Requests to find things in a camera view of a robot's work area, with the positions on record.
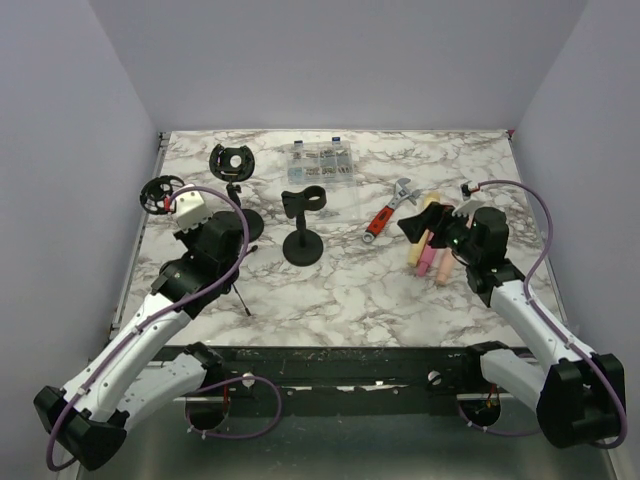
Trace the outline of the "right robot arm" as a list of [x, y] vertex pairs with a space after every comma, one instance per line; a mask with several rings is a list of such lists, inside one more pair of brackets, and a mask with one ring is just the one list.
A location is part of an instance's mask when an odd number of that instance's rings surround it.
[[467, 282], [482, 302], [506, 320], [536, 359], [530, 364], [505, 346], [474, 346], [460, 379], [480, 392], [495, 384], [531, 409], [557, 448], [596, 444], [615, 448], [627, 434], [624, 369], [599, 355], [532, 297], [523, 273], [507, 258], [504, 212], [479, 207], [472, 216], [432, 202], [398, 222], [411, 243], [430, 235], [434, 249], [450, 249], [466, 265]]

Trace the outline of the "yellow microphone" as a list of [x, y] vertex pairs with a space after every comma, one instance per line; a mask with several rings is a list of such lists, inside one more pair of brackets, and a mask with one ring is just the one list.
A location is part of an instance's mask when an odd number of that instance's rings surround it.
[[416, 264], [418, 262], [418, 259], [420, 257], [420, 254], [424, 248], [425, 245], [427, 244], [427, 240], [429, 239], [430, 236], [430, 232], [426, 231], [423, 235], [423, 237], [421, 238], [420, 242], [418, 244], [413, 244], [409, 250], [409, 256], [408, 256], [408, 265], [410, 267], [413, 267], [416, 269]]

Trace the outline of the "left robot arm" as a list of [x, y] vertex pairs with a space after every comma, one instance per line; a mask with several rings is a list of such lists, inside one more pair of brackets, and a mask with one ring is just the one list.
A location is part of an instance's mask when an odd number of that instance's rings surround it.
[[125, 328], [74, 378], [36, 394], [33, 404], [49, 435], [50, 470], [71, 465], [54, 462], [56, 445], [85, 469], [97, 470], [139, 420], [186, 393], [209, 395], [220, 387], [222, 372], [205, 347], [188, 348], [155, 379], [144, 371], [168, 340], [229, 293], [249, 250], [248, 233], [240, 209], [180, 229], [176, 237], [186, 252], [164, 265]]

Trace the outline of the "beige microphone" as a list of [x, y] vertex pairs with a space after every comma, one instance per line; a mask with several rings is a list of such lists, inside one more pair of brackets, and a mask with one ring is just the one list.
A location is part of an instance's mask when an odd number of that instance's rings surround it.
[[446, 249], [440, 259], [439, 267], [436, 273], [435, 283], [437, 285], [443, 286], [448, 282], [455, 264], [456, 259], [454, 258], [452, 251], [450, 249]]

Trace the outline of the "black round-base clip stand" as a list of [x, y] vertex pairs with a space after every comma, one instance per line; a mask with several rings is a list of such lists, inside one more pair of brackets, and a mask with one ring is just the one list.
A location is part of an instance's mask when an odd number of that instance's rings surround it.
[[286, 216], [296, 220], [296, 230], [287, 235], [282, 246], [284, 257], [294, 266], [310, 266], [321, 258], [324, 244], [316, 232], [307, 228], [305, 213], [325, 207], [326, 191], [319, 185], [312, 185], [300, 192], [283, 191], [281, 199]]

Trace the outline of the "pink microphone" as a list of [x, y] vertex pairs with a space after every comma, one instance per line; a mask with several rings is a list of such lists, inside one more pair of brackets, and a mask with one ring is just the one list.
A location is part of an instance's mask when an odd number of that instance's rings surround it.
[[436, 255], [435, 249], [433, 249], [429, 245], [424, 246], [420, 254], [420, 257], [418, 259], [418, 262], [416, 264], [415, 273], [418, 277], [424, 277], [426, 275], [427, 271], [429, 270], [430, 266], [434, 261], [435, 255]]

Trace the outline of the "black tripod shock-mount stand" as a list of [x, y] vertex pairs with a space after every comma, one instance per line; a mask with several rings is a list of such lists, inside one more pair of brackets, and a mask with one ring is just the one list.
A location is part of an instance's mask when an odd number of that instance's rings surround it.
[[[139, 202], [151, 215], [172, 215], [166, 211], [164, 200], [167, 197], [175, 200], [178, 190], [184, 186], [184, 181], [177, 176], [156, 177], [143, 186]], [[241, 218], [233, 211], [212, 212], [211, 218], [194, 230], [183, 232], [178, 228], [174, 238], [186, 251], [160, 267], [152, 292], [171, 302], [196, 294], [196, 299], [181, 307], [195, 318], [207, 305], [235, 288], [239, 271], [231, 267], [240, 258], [244, 245]]]

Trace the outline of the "black shock-mount round-base stand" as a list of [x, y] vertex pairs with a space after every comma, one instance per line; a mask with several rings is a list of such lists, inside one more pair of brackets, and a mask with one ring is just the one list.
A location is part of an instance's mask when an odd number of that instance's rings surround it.
[[240, 183], [248, 180], [255, 170], [255, 158], [251, 149], [246, 145], [224, 147], [217, 144], [209, 157], [209, 169], [216, 178], [226, 183], [227, 196], [244, 213], [249, 225], [249, 241], [258, 240], [264, 231], [264, 221], [255, 210], [243, 207], [239, 197]]

